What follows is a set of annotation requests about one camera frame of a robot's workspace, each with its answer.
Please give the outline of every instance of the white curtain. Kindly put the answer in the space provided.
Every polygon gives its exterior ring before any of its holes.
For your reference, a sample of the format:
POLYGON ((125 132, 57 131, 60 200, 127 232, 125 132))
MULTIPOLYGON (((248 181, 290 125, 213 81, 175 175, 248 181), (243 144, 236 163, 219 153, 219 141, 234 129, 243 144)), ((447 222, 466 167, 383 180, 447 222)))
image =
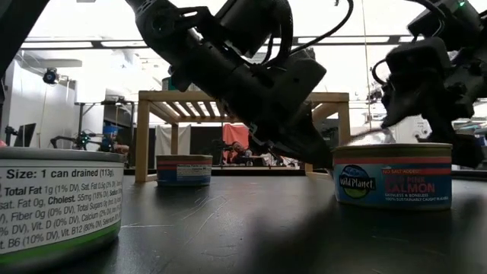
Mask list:
MULTIPOLYGON (((170 155, 170 127, 156 126, 155 128, 155 153, 154 155, 170 155)), ((189 155, 191 142, 191 126, 179 128, 179 145, 177 154, 189 155)))

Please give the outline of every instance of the wild planet logo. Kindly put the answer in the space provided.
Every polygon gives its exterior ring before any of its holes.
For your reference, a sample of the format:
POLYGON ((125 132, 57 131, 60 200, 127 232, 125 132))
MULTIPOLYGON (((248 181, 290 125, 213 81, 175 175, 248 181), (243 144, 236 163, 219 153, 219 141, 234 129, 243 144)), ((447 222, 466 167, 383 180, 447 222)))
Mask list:
POLYGON ((364 198, 376 188, 375 178, 370 178, 363 168, 356 165, 344 167, 339 182, 347 196, 353 199, 364 198))

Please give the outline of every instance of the nutrition facts label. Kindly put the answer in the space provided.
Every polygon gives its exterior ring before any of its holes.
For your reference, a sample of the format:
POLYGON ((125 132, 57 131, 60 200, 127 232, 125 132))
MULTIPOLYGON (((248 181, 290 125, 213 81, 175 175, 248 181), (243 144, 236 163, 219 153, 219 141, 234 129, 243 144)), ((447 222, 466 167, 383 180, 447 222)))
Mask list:
POLYGON ((177 179, 193 180, 194 177, 209 177, 212 175, 210 164, 178 164, 177 179))
POLYGON ((0 166, 0 254, 80 237, 120 220, 123 164, 9 161, 0 166))

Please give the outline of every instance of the person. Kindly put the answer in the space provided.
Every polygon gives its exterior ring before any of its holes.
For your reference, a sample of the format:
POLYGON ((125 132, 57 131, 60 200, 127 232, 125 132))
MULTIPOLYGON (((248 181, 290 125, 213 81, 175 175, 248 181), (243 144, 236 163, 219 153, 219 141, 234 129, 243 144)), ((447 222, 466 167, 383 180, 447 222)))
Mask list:
POLYGON ((123 155, 127 155, 130 152, 130 147, 123 144, 122 138, 119 135, 115 136, 113 148, 115 148, 116 153, 120 153, 123 155))
POLYGON ((231 143, 231 147, 233 149, 227 156, 227 163, 229 164, 246 164, 249 160, 248 158, 252 156, 252 152, 239 142, 231 143))

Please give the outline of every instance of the robotic arm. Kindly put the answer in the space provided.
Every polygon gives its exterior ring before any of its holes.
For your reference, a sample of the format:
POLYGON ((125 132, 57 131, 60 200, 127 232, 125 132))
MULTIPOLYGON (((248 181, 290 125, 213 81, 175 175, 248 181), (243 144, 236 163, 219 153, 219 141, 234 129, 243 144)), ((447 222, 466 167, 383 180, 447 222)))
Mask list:
POLYGON ((194 83, 245 123, 264 149, 332 167, 305 102, 326 69, 304 47, 291 50, 287 0, 228 0, 215 16, 207 7, 177 8, 167 0, 127 2, 144 41, 171 64, 180 91, 194 83), (264 63, 251 64, 241 57, 252 57, 269 37, 282 39, 274 59, 268 54, 264 63))
MULTIPOLYGON (((3 57, 18 50, 35 22, 32 18, 39 16, 48 1, 29 4, 33 9, 25 11, 22 7, 29 5, 22 5, 22 0, 7 0, 8 16, 0 20, 0 34, 11 30, 7 23, 17 25, 13 20, 23 20, 24 25, 4 33, 12 38, 13 46, 4 50, 3 57)), ((171 64, 171 78, 180 91, 193 83, 221 102, 226 112, 249 127, 255 145, 262 150, 332 167, 330 149, 314 128, 311 106, 306 102, 326 69, 303 49, 343 26, 352 14, 352 0, 347 0, 349 11, 336 27, 293 50, 293 20, 287 0, 227 0, 215 16, 207 7, 178 8, 168 0, 126 1, 135 12, 144 41, 171 64), (263 63, 251 64, 241 57, 253 56, 268 38, 272 43, 275 37, 281 38, 281 45, 274 59, 267 54, 263 63)), ((479 150, 472 139, 455 135, 451 121, 471 117, 473 102, 484 96, 485 18, 467 0, 408 1, 428 8, 409 25, 414 35, 426 39, 399 46, 384 60, 391 75, 382 81, 387 108, 383 127, 421 114, 433 129, 429 141, 454 144, 454 163, 475 166, 483 155, 466 155, 479 150), (453 49, 460 53, 451 62, 447 50, 453 49)), ((1 72, 7 65, 5 58, 0 61, 1 72)))
POLYGON ((421 114, 432 129, 424 142, 450 143, 454 164, 476 167, 484 159, 480 144, 474 136, 456 134, 452 121, 471 118, 473 104, 487 97, 487 12, 479 14, 467 0, 417 2, 428 10, 408 28, 425 39, 387 54, 387 81, 373 73, 383 84, 387 117, 382 127, 421 114), (451 51, 458 51, 452 60, 451 51))

